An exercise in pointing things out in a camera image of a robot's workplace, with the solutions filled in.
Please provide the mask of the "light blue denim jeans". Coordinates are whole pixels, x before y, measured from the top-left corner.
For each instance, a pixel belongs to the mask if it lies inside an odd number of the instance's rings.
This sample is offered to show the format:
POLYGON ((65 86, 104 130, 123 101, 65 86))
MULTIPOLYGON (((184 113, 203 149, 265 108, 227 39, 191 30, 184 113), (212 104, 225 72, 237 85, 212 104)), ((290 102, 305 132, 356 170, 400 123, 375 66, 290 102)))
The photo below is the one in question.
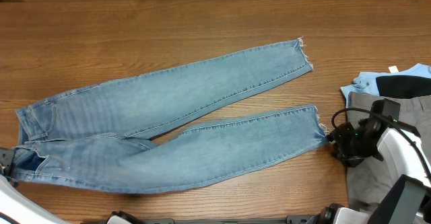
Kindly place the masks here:
POLYGON ((197 119, 310 71, 297 38, 45 98, 16 112, 11 177, 156 194, 277 165, 326 143, 316 106, 197 119))

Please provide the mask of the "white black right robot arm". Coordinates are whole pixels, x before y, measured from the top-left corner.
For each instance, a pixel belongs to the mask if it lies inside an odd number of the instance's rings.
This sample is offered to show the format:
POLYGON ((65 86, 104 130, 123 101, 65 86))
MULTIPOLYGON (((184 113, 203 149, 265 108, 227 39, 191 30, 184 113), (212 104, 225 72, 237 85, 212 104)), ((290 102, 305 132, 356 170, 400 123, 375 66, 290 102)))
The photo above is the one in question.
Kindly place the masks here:
POLYGON ((308 223, 429 223, 430 162, 416 127, 399 120, 401 106, 377 100, 358 127, 335 126, 327 135, 334 156, 352 170, 352 203, 332 203, 308 223))

